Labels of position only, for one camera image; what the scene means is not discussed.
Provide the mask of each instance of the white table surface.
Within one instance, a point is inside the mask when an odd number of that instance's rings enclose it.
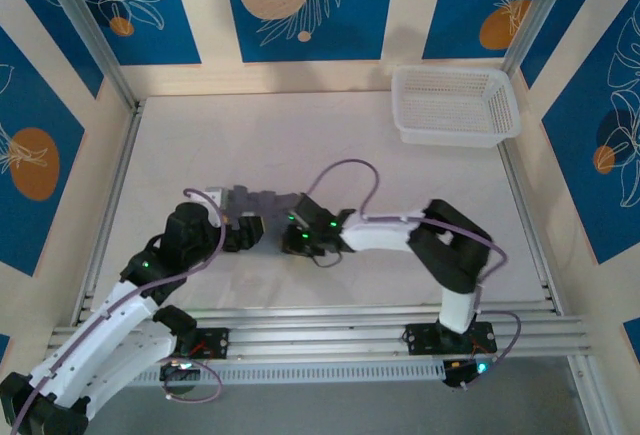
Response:
[[[334,161],[373,163],[382,183],[369,213],[423,209],[442,198],[484,228],[510,256],[486,282],[484,300],[544,295],[497,149],[407,145],[391,115],[390,92],[152,97],[147,100],[93,308],[129,258],[164,231],[185,187],[246,185],[250,191],[306,191]],[[359,207],[373,177],[363,166],[335,169],[314,193],[334,213]],[[438,303],[440,288],[411,254],[345,254],[330,269],[279,253],[267,227],[252,250],[222,254],[174,292],[182,308],[270,308]],[[497,260],[492,255],[490,263]]]

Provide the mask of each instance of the white plastic basket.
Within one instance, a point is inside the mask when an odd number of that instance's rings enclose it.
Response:
[[[405,143],[493,147],[520,133],[513,88],[500,70],[400,67],[393,74],[391,94]]]

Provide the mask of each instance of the gray floor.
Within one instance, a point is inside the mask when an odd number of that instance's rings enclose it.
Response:
[[[586,434],[564,360],[508,360],[468,392],[441,382],[228,386],[208,405],[127,388],[87,435]]]

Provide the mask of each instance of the mesh basket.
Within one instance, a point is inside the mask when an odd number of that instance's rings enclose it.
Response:
[[[400,67],[391,92],[393,116],[405,143],[493,147],[520,133],[516,98],[500,70]]]

